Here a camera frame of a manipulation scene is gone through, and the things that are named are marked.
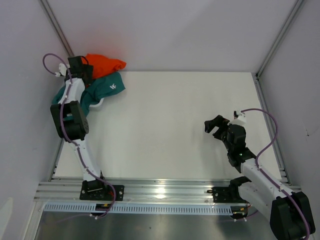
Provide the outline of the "orange shorts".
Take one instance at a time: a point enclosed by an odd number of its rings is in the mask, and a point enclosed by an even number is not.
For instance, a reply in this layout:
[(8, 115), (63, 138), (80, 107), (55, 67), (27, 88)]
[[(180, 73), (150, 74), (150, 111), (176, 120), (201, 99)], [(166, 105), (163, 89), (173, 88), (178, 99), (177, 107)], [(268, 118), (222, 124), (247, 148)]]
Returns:
[(127, 63), (120, 59), (108, 58), (101, 54), (87, 54), (85, 58), (89, 65), (93, 66), (93, 79), (99, 79), (110, 74), (113, 74), (126, 67)]

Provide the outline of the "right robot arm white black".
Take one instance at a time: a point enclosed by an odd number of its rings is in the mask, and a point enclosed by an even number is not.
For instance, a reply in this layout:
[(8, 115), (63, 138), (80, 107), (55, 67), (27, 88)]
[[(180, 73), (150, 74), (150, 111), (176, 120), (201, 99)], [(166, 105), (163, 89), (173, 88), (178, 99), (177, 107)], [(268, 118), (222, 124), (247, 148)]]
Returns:
[(307, 240), (316, 227), (309, 199), (271, 176), (246, 145), (245, 116), (237, 113), (232, 121), (217, 115), (204, 122), (204, 131), (223, 142), (227, 158), (241, 177), (232, 179), (224, 200), (253, 205), (269, 222), (278, 240)]

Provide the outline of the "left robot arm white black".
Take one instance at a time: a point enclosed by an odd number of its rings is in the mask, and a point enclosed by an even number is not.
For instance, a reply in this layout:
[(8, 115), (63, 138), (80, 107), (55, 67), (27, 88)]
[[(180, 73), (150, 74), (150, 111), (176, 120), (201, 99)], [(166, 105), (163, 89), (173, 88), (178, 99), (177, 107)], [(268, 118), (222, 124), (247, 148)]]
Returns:
[(57, 134), (75, 153), (82, 169), (84, 188), (97, 200), (103, 200), (108, 196), (109, 188), (104, 184), (102, 171), (91, 153), (87, 139), (87, 112), (82, 107), (86, 87), (93, 81), (93, 66), (84, 56), (69, 57), (68, 64), (59, 64), (55, 75), (64, 78), (64, 86), (50, 106)]

